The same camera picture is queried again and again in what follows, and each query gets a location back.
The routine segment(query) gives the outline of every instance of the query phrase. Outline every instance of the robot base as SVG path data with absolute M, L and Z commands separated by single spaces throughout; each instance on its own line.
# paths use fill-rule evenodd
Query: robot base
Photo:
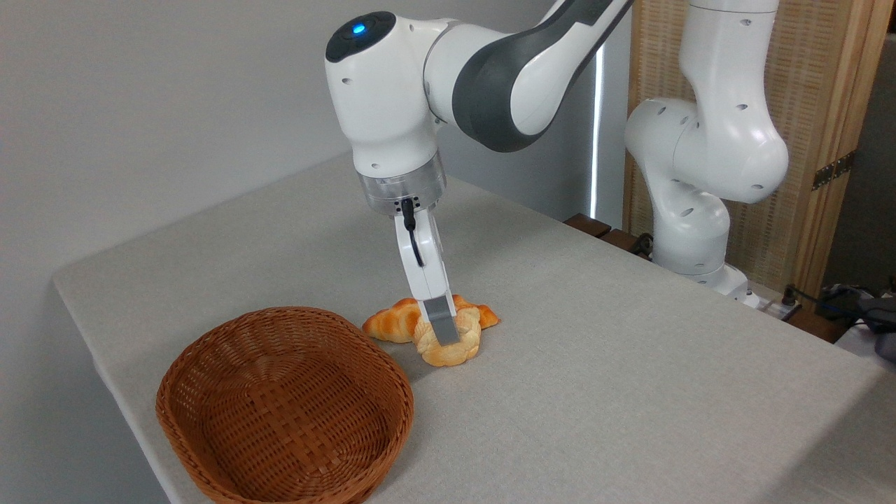
M 682 276 L 706 285 L 715 292 L 740 301 L 750 308 L 759 307 L 759 296 L 750 290 L 746 275 L 732 265 L 723 265 L 712 273 L 684 274 Z

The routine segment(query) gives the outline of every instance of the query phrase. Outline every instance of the bread roll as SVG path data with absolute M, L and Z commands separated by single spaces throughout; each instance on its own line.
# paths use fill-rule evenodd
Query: bread roll
M 400 300 L 391 308 L 370 317 L 362 326 L 367 335 L 393 343 L 414 342 L 423 360 L 433 366 L 456 366 L 476 356 L 482 329 L 501 321 L 486 305 L 475 305 L 454 294 L 454 306 L 460 341 L 442 346 L 435 338 L 432 324 L 420 314 L 417 300 Z

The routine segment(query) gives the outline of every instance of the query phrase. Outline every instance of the woven basket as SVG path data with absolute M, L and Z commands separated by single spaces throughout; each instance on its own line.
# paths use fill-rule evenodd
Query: woven basket
M 410 384 L 348 320 L 268 308 L 212 329 L 171 365 L 156 414 L 216 502 L 361 502 L 401 451 Z

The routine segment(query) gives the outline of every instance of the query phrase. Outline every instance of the gray tablecloth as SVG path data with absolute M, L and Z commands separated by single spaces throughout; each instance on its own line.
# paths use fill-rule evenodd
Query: gray tablecloth
M 896 377 L 577 230 L 452 179 L 453 291 L 503 322 L 427 366 L 370 502 L 894 502 Z M 407 297 L 392 224 L 348 155 L 70 265 L 57 289 L 174 502 L 207 499 L 154 413 L 199 335 L 305 305 L 360 325 Z

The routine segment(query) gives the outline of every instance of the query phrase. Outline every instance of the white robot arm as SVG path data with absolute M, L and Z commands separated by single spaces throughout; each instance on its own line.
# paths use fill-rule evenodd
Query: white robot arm
M 377 12 L 332 35 L 326 73 L 340 126 L 367 202 L 394 219 L 411 293 L 441 344 L 458 341 L 458 335 L 433 217 L 445 190 L 437 129 L 455 125 L 498 152 L 535 142 L 632 1 L 557 0 L 536 27 L 515 34 Z M 769 167 L 783 153 L 786 168 L 787 151 L 768 119 L 762 91 L 777 0 L 692 5 L 706 11 L 696 16 L 692 7 L 682 57 L 690 62 L 685 74 L 695 83 L 698 104 L 645 102 L 630 119 L 626 144 L 643 167 L 656 167 L 648 176 L 651 195 L 657 214 L 671 216 L 655 230 L 660 262 L 669 267 L 680 261 L 693 269 L 690 248 L 716 251 L 721 244 L 721 265 L 728 234 L 725 207 L 694 187 L 756 201 L 780 183 L 783 173 Z M 750 30 L 729 32 L 730 16 Z M 707 218 L 681 222 L 672 213 Z M 706 229 L 695 232 L 695 226 Z M 673 245 L 665 249 L 664 243 Z M 704 263 L 698 269 L 717 267 L 710 259 Z
M 763 82 L 777 9 L 778 0 L 691 0 L 679 61 L 697 102 L 644 101 L 625 128 L 653 203 L 653 262 L 744 302 L 746 277 L 725 265 L 719 196 L 756 203 L 787 172 Z
M 445 190 L 436 130 L 455 125 L 499 152 L 535 142 L 632 1 L 558 0 L 510 35 L 377 12 L 330 38 L 327 81 L 367 202 L 393 217 L 411 293 L 441 344 L 458 335 L 432 213 Z

